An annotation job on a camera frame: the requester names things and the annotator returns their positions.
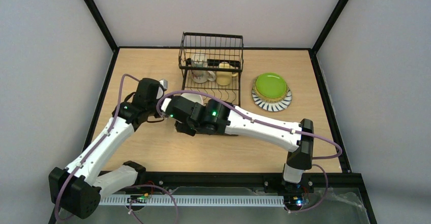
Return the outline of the cream ceramic mug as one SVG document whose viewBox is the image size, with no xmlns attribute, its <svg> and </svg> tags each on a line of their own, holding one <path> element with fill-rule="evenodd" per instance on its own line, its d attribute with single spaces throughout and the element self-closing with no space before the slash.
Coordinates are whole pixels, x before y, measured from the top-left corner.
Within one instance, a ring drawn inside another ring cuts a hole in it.
<svg viewBox="0 0 431 224">
<path fill-rule="evenodd" d="M 205 54 L 193 54 L 191 56 L 191 66 L 193 68 L 208 68 L 208 61 Z M 191 70 L 192 80 L 195 83 L 214 82 L 216 74 L 209 70 Z"/>
</svg>

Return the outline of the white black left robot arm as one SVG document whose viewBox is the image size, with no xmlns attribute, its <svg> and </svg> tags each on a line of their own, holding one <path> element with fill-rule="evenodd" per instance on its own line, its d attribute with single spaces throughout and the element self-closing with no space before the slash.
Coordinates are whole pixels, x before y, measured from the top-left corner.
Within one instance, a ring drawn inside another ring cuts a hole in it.
<svg viewBox="0 0 431 224">
<path fill-rule="evenodd" d="M 60 209 L 85 219 L 95 211 L 100 200 L 145 181 L 145 167 L 132 161 L 105 175 L 100 172 L 142 123 L 158 116 L 156 104 L 167 87 L 165 79 L 141 79 L 135 92 L 124 100 L 118 97 L 112 117 L 91 144 L 65 168 L 54 168 L 50 172 L 49 188 L 56 220 L 62 220 Z"/>
</svg>

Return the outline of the yellow handled mug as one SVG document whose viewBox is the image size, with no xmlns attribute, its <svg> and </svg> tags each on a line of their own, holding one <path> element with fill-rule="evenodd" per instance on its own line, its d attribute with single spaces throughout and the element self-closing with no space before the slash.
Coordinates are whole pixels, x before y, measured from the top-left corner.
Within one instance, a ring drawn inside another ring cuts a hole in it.
<svg viewBox="0 0 431 224">
<path fill-rule="evenodd" d="M 234 66 L 231 66 L 228 62 L 222 62 L 219 64 L 218 68 L 220 69 L 234 69 Z M 216 71 L 216 83 L 219 86 L 228 86 L 232 83 L 232 79 L 238 76 L 237 72 L 225 72 L 225 71 Z"/>
</svg>

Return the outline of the small white patterned bowl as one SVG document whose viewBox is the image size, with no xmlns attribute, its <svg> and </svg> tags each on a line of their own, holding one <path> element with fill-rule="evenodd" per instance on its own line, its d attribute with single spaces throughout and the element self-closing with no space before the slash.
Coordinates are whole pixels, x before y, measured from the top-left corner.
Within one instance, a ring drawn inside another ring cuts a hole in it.
<svg viewBox="0 0 431 224">
<path fill-rule="evenodd" d="M 194 105 L 195 103 L 198 103 L 202 106 L 204 105 L 203 97 L 199 94 L 182 93 L 180 96 L 184 98 L 184 101 L 182 102 L 184 105 Z"/>
</svg>

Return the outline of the green plate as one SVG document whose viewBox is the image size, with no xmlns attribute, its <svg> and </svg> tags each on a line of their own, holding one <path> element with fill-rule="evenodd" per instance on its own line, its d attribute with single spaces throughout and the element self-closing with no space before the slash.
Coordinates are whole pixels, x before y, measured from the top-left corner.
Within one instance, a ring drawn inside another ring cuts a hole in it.
<svg viewBox="0 0 431 224">
<path fill-rule="evenodd" d="M 260 74 L 254 82 L 255 91 L 264 98 L 278 99 L 288 92 L 286 80 L 276 73 Z"/>
</svg>

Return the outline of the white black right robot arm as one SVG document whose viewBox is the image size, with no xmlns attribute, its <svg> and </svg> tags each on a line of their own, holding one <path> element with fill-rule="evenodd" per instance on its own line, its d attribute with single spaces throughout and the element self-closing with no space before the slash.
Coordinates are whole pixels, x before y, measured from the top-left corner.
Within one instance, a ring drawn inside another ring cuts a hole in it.
<svg viewBox="0 0 431 224">
<path fill-rule="evenodd" d="M 247 136 L 281 147 L 288 152 L 285 182 L 299 183 L 304 171 L 312 167 L 314 124 L 309 119 L 284 122 L 214 99 L 202 105 L 180 95 L 162 100 L 160 110 L 177 121 L 180 133 Z"/>
</svg>

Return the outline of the black wire dish rack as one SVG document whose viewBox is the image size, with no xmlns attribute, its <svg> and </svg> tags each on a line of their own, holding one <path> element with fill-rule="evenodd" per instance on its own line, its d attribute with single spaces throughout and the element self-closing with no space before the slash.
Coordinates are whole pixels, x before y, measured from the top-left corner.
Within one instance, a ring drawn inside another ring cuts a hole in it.
<svg viewBox="0 0 431 224">
<path fill-rule="evenodd" d="M 182 72 L 182 86 L 184 90 L 200 91 L 212 95 L 234 105 L 241 104 L 241 73 L 243 71 L 244 42 L 242 35 L 211 34 L 211 33 L 182 33 L 178 66 Z M 208 68 L 193 68 L 191 56 L 205 54 Z M 219 64 L 228 62 L 234 69 L 220 69 Z M 228 86 L 219 86 L 214 82 L 195 83 L 192 80 L 191 70 L 209 70 L 237 72 L 238 76 L 232 79 Z"/>
</svg>

